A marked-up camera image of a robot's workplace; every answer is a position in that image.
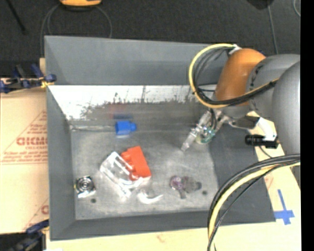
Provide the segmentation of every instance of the red object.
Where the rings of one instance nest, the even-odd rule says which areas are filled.
[[[140,146],[129,148],[125,152],[121,153],[120,156],[132,166],[132,170],[130,170],[131,180],[136,180],[139,177],[151,177],[150,169]]]

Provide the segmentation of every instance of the blue tape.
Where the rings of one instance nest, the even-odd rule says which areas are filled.
[[[280,189],[278,190],[278,195],[279,195],[279,198],[281,200],[283,210],[274,211],[274,217],[275,217],[275,219],[282,219],[284,221],[285,225],[289,225],[289,224],[291,224],[290,218],[294,218],[295,216],[294,216],[292,210],[286,209],[283,194],[282,194],[282,191]]]

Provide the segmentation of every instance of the clamp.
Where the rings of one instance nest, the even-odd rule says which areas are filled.
[[[20,89],[29,89],[33,87],[45,87],[57,80],[54,74],[45,75],[36,64],[31,65],[31,70],[36,78],[27,78],[21,65],[16,65],[9,79],[0,81],[0,93],[9,93]]]
[[[15,246],[6,251],[30,251],[35,246],[40,244],[41,250],[45,249],[46,235],[42,232],[43,229],[49,226],[49,220],[41,221],[26,230],[27,238],[18,242]]]

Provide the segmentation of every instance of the black floor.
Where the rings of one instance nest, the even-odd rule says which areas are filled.
[[[11,0],[27,34],[5,0],[0,0],[0,76],[14,65],[38,62],[41,26],[58,0]],[[177,42],[231,42],[266,55],[300,54],[301,0],[104,0],[113,38]],[[110,26],[98,10],[54,11],[50,32],[108,37]],[[23,235],[0,236],[0,250]]]

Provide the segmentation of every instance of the robotic arm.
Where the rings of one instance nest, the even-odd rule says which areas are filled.
[[[204,53],[208,55],[209,51],[214,54],[221,48],[229,51],[229,57],[213,98],[209,99],[192,81],[192,70],[200,56],[202,58]],[[300,55],[265,57],[252,49],[240,49],[227,44],[213,45],[199,52],[193,59],[189,79],[198,100],[217,117],[217,124],[212,129],[210,122],[203,123],[200,120],[184,142],[183,151],[194,141],[194,135],[196,139],[199,136],[201,139],[211,139],[223,123],[238,126],[249,112],[254,111],[261,117],[256,120],[256,124],[268,133],[261,138],[252,138],[252,141],[248,139],[250,144],[255,145],[257,140],[262,145],[265,142],[267,147],[274,147],[279,137],[286,155],[300,153]],[[277,135],[266,129],[263,118],[274,122]]]

